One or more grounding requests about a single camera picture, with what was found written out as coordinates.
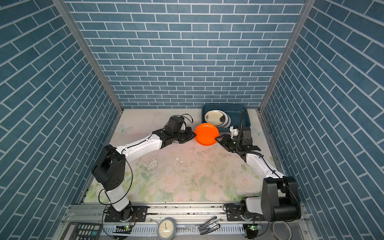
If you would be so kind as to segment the white analog clock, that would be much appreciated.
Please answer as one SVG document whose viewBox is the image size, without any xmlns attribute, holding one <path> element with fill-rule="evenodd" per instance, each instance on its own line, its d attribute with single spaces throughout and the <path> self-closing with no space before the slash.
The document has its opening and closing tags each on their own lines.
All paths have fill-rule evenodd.
<svg viewBox="0 0 384 240">
<path fill-rule="evenodd" d="M 158 238 L 160 240 L 172 240 L 176 235 L 176 230 L 176 222 L 172 218 L 166 218 L 158 224 Z"/>
</svg>

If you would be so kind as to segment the aluminium rail base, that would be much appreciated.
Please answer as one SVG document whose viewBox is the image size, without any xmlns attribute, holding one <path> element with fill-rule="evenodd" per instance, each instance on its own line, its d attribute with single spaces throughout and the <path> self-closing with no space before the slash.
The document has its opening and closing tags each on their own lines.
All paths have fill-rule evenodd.
<svg viewBox="0 0 384 240">
<path fill-rule="evenodd" d="M 175 240 L 275 240 L 272 224 L 263 216 L 244 217 L 238 204 L 134 204 L 134 217 L 127 222 L 118 221 L 117 214 L 97 204 L 72 205 L 54 235 L 60 240 L 70 222 L 101 224 L 98 240 L 157 240 L 158 224 L 172 218 L 177 225 Z M 213 217 L 220 228 L 200 235 L 198 227 Z M 299 220 L 286 222 L 293 231 L 292 240 L 313 240 L 311 224 L 306 212 Z"/>
</svg>

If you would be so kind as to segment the black calculator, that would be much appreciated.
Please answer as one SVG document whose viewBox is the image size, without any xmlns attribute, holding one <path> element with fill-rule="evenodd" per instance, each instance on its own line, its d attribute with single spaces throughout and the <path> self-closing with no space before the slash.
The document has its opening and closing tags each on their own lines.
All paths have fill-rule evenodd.
<svg viewBox="0 0 384 240">
<path fill-rule="evenodd" d="M 70 222 L 60 240 L 97 240 L 101 231 L 101 224 Z"/>
</svg>

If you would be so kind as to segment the black stapler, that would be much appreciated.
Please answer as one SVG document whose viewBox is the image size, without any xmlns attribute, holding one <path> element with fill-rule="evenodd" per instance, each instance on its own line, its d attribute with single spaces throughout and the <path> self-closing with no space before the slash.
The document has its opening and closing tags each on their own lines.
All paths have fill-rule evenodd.
<svg viewBox="0 0 384 240">
<path fill-rule="evenodd" d="M 211 218 L 210 220 L 208 220 L 207 222 L 205 222 L 200 227 L 198 227 L 198 230 L 199 230 L 200 235 L 206 235 L 206 234 L 210 234 L 212 232 L 215 232 L 220 227 L 221 226 L 218 223 L 218 218 L 215 216 L 215 217 Z"/>
</svg>

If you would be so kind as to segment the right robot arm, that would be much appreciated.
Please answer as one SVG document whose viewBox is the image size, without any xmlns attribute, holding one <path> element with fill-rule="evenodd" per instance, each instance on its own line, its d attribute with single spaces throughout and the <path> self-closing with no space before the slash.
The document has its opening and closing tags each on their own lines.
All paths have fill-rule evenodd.
<svg viewBox="0 0 384 240">
<path fill-rule="evenodd" d="M 226 151 L 240 156 L 263 179 L 262 195 L 242 198 L 240 214 L 251 218 L 263 216 L 268 222 L 300 219 L 302 211 L 297 181 L 273 167 L 243 131 L 233 128 L 230 131 L 230 134 L 216 137 L 216 142 Z"/>
</svg>

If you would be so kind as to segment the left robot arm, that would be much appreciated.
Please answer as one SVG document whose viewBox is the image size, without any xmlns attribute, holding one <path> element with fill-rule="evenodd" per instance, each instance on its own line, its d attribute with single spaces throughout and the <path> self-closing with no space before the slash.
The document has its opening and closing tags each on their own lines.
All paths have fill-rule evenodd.
<svg viewBox="0 0 384 240">
<path fill-rule="evenodd" d="M 103 186 L 108 198 L 106 203 L 102 201 L 99 203 L 117 214 L 118 221 L 132 220 L 133 207 L 128 197 L 130 188 L 124 190 L 123 187 L 126 166 L 131 170 L 130 162 L 174 142 L 184 144 L 196 136 L 192 128 L 187 126 L 185 116 L 173 115 L 163 128 L 153 131 L 148 137 L 119 147 L 112 145 L 103 147 L 92 169 L 93 176 Z"/>
</svg>

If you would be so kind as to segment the orange plate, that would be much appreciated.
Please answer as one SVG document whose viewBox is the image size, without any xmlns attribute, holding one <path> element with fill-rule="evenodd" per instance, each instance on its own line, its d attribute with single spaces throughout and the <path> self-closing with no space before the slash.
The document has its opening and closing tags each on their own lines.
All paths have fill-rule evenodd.
<svg viewBox="0 0 384 240">
<path fill-rule="evenodd" d="M 217 141 L 216 138 L 219 137 L 219 130 L 216 126 L 204 123 L 200 124 L 195 129 L 195 140 L 202 146 L 212 146 Z"/>
</svg>

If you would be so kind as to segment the white plate flower outline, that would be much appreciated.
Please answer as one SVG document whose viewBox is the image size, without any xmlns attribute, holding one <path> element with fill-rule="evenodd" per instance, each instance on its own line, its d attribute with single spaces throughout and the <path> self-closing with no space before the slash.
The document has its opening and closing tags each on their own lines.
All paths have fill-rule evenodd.
<svg viewBox="0 0 384 240">
<path fill-rule="evenodd" d="M 218 126 L 217 128 L 229 128 L 230 127 L 230 125 L 231 125 L 231 118 L 229 117 L 229 115 L 228 114 L 226 114 L 226 117 L 227 117 L 227 122 L 226 122 L 226 124 L 225 125 L 223 125 L 223 126 Z"/>
</svg>

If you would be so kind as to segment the cream plate with dark spot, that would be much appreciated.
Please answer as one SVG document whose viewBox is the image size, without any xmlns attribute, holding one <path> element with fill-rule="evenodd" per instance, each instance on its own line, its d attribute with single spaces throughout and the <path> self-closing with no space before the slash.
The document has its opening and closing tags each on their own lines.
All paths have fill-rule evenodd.
<svg viewBox="0 0 384 240">
<path fill-rule="evenodd" d="M 223 126 L 227 122 L 226 114 L 220 110 L 211 110 L 208 111 L 204 119 L 207 123 L 212 124 L 216 127 Z"/>
</svg>

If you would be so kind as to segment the teal plastic bin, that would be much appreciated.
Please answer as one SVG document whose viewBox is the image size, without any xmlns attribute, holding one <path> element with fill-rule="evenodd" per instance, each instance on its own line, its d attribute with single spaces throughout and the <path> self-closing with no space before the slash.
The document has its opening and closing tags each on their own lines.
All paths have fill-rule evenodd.
<svg viewBox="0 0 384 240">
<path fill-rule="evenodd" d="M 245 116 L 244 116 L 244 124 L 243 124 L 243 130 L 245 128 L 251 127 L 251 122 L 249 118 L 249 114 L 245 106 L 240 104 L 205 104 L 202 108 L 202 123 L 207 123 L 204 119 L 205 113 L 211 110 L 221 110 L 229 115 L 231 118 L 231 125 L 230 127 L 238 127 L 240 129 L 240 123 L 241 123 L 241 113 L 242 110 L 245 110 Z M 220 133 L 229 133 L 229 128 L 218 128 Z"/>
</svg>

